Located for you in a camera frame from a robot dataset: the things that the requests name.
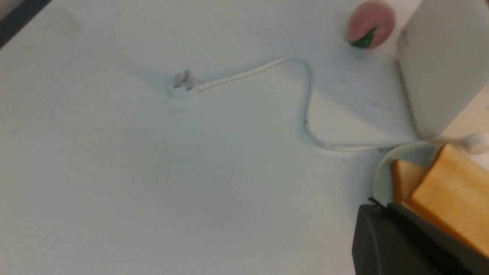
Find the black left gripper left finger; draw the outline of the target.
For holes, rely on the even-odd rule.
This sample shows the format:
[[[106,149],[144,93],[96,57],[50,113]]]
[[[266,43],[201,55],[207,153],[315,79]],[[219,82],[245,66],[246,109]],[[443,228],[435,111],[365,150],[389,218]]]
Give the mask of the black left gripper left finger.
[[[397,203],[374,198],[358,209],[352,258],[357,275],[441,275],[431,254],[433,226]]]

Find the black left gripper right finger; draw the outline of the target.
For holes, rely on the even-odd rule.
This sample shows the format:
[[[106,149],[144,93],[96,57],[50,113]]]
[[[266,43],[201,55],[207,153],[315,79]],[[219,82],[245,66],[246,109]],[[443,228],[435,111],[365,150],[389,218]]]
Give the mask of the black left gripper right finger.
[[[439,275],[487,275],[488,257],[445,233],[404,206],[391,203],[386,215]]]

